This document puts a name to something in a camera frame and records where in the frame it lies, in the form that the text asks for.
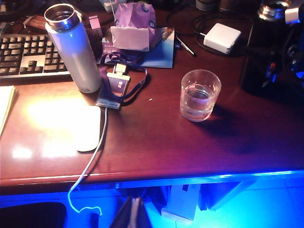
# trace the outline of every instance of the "glass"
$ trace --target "glass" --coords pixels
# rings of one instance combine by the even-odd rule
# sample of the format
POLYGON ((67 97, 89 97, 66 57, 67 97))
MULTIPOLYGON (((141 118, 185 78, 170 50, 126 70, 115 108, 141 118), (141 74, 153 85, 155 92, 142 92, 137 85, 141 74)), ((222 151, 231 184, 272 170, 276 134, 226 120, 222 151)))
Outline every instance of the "glass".
POLYGON ((221 90, 219 78, 207 70, 192 70, 181 81, 180 112, 190 121, 208 119, 221 90))

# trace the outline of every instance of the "bag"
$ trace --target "bag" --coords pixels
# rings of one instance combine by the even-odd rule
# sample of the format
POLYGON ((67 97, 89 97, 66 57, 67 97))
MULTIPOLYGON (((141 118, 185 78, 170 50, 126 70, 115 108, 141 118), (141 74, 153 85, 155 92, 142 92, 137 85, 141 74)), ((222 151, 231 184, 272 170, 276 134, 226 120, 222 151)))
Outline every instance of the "bag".
POLYGON ((143 2, 119 4, 115 26, 111 26, 113 46, 119 49, 149 51, 156 38, 155 10, 143 2))

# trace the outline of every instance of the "desk surface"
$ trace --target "desk surface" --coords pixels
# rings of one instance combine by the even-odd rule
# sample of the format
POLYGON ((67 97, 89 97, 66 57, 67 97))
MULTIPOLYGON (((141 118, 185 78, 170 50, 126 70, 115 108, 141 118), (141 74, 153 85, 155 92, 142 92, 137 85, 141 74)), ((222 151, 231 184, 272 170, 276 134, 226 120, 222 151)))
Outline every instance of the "desk surface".
MULTIPOLYGON (((303 101, 287 85, 280 93, 248 94, 238 84, 242 57, 217 56, 199 48, 194 38, 184 41, 197 57, 177 50, 173 69, 149 68, 151 79, 136 100, 121 111, 109 110, 104 148, 84 183, 302 173, 303 101), (212 116, 192 123, 179 111, 180 84, 197 68, 217 74, 222 90, 212 116)), ((131 77, 136 83, 142 74, 131 77)), ((94 105, 97 94, 82 94, 73 82, 16 88, 0 142, 0 190, 76 181, 92 154, 72 147, 73 115, 94 105)))

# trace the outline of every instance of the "stainless steel bottle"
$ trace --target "stainless steel bottle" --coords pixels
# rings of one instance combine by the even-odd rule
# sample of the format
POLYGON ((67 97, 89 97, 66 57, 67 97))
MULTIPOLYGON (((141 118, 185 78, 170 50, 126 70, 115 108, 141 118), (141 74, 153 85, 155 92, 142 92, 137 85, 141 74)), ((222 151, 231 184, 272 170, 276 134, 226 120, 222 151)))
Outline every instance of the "stainless steel bottle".
POLYGON ((45 11, 46 30, 82 93, 93 93, 102 84, 85 27, 72 5, 57 4, 45 11))

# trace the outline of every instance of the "power adapter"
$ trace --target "power adapter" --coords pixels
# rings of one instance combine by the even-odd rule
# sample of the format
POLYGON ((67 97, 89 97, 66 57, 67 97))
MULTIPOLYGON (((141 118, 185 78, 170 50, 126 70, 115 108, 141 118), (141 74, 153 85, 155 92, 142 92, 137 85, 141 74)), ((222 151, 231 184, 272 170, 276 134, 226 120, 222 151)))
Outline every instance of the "power adapter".
POLYGON ((216 23, 205 35, 204 45, 229 54, 240 35, 241 32, 239 30, 216 23))

